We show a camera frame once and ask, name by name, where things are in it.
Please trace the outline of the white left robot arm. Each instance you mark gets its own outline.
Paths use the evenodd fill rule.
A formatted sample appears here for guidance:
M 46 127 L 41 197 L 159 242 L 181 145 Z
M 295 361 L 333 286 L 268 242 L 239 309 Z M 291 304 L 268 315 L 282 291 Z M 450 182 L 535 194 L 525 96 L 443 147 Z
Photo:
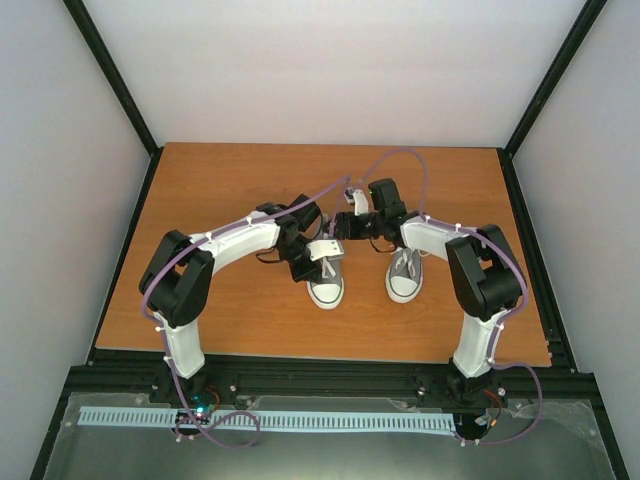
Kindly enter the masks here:
M 262 250 L 275 249 L 289 265 L 292 280 L 318 280 L 321 262 L 311 258 L 304 236 L 320 208 L 301 195 L 290 205 L 265 203 L 247 217 L 213 231 L 164 235 L 139 282 L 141 312 L 162 335 L 164 361 L 176 373 L 172 388 L 186 402 L 201 400 L 208 378 L 198 318 L 205 309 L 213 275 Z

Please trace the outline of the white shoelace of sneaker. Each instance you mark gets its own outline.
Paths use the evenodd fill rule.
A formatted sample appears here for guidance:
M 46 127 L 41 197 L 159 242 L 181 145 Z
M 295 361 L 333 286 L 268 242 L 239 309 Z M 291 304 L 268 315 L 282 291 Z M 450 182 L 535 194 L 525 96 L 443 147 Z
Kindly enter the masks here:
M 339 283 L 340 277 L 340 261 L 324 257 L 321 264 L 321 282 L 322 283 Z
M 410 279 L 416 283 L 423 276 L 423 259 L 429 253 L 411 248 L 398 248 L 392 254 L 389 276 Z

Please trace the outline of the grey sneaker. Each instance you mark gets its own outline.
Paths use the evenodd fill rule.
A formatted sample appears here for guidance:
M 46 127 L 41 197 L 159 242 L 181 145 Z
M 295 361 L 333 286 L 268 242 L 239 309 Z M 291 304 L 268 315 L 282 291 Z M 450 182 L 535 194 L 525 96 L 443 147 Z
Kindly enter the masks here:
M 335 239 L 332 238 L 328 233 L 322 233 L 321 227 L 318 227 L 317 233 L 319 234 L 320 239 Z M 341 273 L 341 261 L 344 255 L 341 258 L 331 258 L 340 261 L 340 277 L 339 283 L 322 283 L 321 280 L 318 283 L 314 282 L 306 282 L 307 291 L 314 302 L 314 304 L 323 310 L 331 310 L 336 308 L 344 294 L 344 279 Z
M 411 248 L 397 248 L 385 274 L 385 287 L 390 299 L 399 304 L 414 300 L 424 282 L 423 259 L 429 253 Z

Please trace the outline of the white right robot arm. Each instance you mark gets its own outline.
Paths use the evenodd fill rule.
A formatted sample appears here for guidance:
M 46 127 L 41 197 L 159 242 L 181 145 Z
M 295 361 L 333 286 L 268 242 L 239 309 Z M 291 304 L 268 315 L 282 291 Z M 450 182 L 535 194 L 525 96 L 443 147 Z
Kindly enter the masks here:
M 477 229 L 410 212 L 390 178 L 370 183 L 368 190 L 345 190 L 353 210 L 336 214 L 331 236 L 353 241 L 382 237 L 392 244 L 385 287 L 400 304 L 421 291 L 424 255 L 446 261 L 464 312 L 452 363 L 466 379 L 485 375 L 493 367 L 506 319 L 528 301 L 524 275 L 502 230 L 494 224 Z

